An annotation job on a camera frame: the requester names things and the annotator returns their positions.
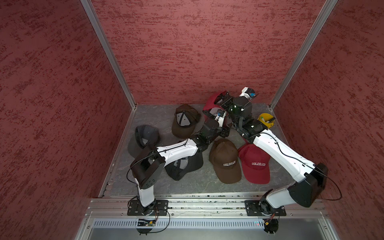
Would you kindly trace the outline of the red cap with white logo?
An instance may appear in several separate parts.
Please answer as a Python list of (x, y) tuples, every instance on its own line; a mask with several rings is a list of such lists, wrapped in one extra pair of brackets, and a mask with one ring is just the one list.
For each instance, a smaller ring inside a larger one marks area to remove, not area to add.
[(269, 154), (254, 144), (245, 144), (239, 148), (238, 156), (248, 182), (258, 185), (270, 182), (269, 161), (271, 157)]

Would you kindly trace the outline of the black cap front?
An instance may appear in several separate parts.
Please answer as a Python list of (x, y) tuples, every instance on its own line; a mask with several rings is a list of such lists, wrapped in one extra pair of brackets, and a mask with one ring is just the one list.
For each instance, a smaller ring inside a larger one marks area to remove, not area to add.
[(181, 158), (165, 166), (169, 177), (175, 181), (181, 180), (186, 174), (199, 170), (204, 164), (203, 155), (197, 152), (190, 157)]

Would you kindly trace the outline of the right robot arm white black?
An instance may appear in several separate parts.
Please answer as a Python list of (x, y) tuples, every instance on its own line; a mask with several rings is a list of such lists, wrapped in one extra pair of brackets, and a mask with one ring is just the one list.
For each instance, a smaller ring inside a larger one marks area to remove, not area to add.
[(285, 205), (298, 204), (309, 208), (326, 187), (328, 168), (314, 164), (300, 156), (270, 130), (275, 117), (270, 114), (252, 116), (251, 101), (256, 97), (254, 90), (244, 88), (238, 97), (223, 91), (212, 96), (215, 107), (228, 114), (233, 127), (248, 143), (249, 147), (261, 150), (279, 163), (295, 181), (291, 186), (266, 192), (259, 202), (259, 210), (271, 216)]

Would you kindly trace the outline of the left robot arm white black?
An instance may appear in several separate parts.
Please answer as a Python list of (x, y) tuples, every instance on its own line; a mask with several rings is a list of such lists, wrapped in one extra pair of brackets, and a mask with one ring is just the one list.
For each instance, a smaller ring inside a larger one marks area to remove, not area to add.
[(130, 166), (138, 188), (140, 206), (147, 209), (156, 202), (154, 185), (163, 168), (180, 159), (204, 152), (219, 136), (226, 138), (232, 126), (228, 120), (207, 119), (197, 134), (182, 142), (164, 147), (147, 145)]

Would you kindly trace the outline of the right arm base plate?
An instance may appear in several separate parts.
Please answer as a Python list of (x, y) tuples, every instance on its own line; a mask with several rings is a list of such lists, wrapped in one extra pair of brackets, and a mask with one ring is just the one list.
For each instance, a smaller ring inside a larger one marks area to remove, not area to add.
[(245, 201), (245, 210), (249, 217), (285, 217), (287, 215), (284, 207), (275, 209), (271, 207), (266, 201)]

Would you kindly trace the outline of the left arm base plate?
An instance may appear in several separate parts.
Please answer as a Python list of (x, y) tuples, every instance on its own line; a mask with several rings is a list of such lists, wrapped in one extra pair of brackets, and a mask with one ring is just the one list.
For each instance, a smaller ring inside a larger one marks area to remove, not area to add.
[(147, 207), (143, 207), (139, 200), (130, 200), (128, 202), (128, 216), (166, 216), (168, 212), (169, 201), (167, 200), (155, 200)]

